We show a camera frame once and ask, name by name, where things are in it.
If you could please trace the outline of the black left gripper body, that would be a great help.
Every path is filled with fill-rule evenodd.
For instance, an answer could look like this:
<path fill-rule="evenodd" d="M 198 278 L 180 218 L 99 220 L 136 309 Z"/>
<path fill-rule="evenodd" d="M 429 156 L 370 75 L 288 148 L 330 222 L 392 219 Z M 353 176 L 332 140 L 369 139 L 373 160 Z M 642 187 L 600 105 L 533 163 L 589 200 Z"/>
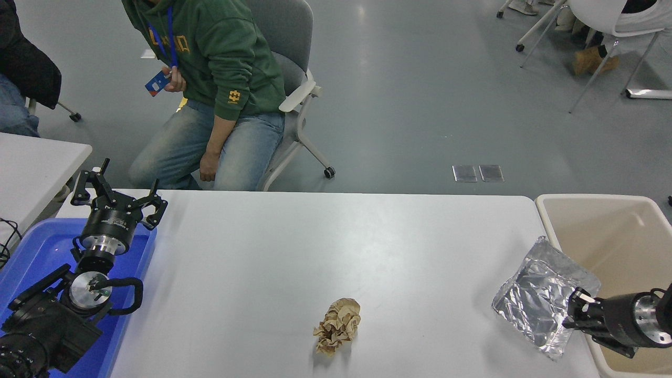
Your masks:
<path fill-rule="evenodd" d="M 118 244 L 132 243 L 138 224 L 138 210 L 111 208 L 108 205 L 90 204 L 91 213 L 80 236 L 83 246 L 92 246 L 103 237 L 113 238 Z"/>

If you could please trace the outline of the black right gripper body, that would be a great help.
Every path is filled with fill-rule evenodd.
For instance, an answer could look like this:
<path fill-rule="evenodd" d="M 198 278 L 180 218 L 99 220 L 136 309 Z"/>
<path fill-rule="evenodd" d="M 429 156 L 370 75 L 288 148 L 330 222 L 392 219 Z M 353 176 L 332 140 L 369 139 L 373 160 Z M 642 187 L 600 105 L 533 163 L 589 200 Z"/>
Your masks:
<path fill-rule="evenodd" d="M 599 337 L 598 343 L 608 348 L 637 348 L 639 345 L 636 321 L 634 321 L 634 303 L 637 293 L 599 298 L 603 310 L 603 323 L 607 335 Z"/>

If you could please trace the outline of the person's left hand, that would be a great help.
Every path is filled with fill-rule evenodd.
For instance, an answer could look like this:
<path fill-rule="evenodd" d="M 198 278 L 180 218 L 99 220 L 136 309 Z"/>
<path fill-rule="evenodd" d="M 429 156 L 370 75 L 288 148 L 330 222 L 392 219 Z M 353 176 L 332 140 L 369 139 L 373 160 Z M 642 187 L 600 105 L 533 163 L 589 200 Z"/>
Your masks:
<path fill-rule="evenodd" d="M 216 179 L 220 163 L 220 152 L 206 151 L 200 160 L 199 176 L 202 182 L 213 182 Z"/>

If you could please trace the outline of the person's right hand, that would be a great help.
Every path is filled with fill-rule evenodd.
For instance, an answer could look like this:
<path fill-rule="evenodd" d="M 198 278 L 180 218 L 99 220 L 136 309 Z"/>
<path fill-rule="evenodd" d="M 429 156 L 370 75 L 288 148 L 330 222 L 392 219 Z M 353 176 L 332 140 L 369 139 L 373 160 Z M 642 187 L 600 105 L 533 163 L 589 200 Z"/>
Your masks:
<path fill-rule="evenodd" d="M 162 67 L 162 73 L 170 80 L 164 87 L 166 92 L 183 92 L 187 88 L 187 82 L 178 67 Z"/>

